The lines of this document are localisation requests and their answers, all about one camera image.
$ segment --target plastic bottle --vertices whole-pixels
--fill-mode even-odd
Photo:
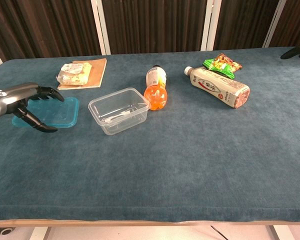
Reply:
[[[184,74],[190,77],[193,86],[205,90],[232,108],[240,108],[248,100],[250,88],[247,85],[205,67],[187,66]]]
[[[166,91],[167,75],[159,65],[154,65],[146,73],[146,90],[144,97],[150,102],[150,109],[155,111],[163,109],[167,103],[168,93]]]

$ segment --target dark brown curtain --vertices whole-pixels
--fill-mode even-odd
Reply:
[[[223,0],[214,50],[261,48],[279,0]]]
[[[100,54],[91,0],[0,0],[3,61]]]
[[[286,0],[270,47],[300,45],[300,0]]]
[[[207,0],[104,0],[112,54],[198,51]]]

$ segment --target blue plastic lid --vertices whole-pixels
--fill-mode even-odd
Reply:
[[[71,128],[77,123],[79,100],[66,97],[64,101],[57,99],[29,100],[27,109],[41,122],[56,128]],[[21,118],[14,116],[12,124],[16,127],[29,127]]]

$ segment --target wheel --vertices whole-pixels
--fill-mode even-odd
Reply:
[[[7,235],[15,230],[15,227],[0,227],[0,235]]]

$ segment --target bottle label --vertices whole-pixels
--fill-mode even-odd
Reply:
[[[167,82],[166,72],[161,67],[153,67],[146,73],[145,81],[147,87],[160,84],[165,88]]]
[[[225,104],[235,108],[238,96],[250,92],[247,85],[223,77],[205,68],[196,68],[190,74],[192,85],[207,91]]]

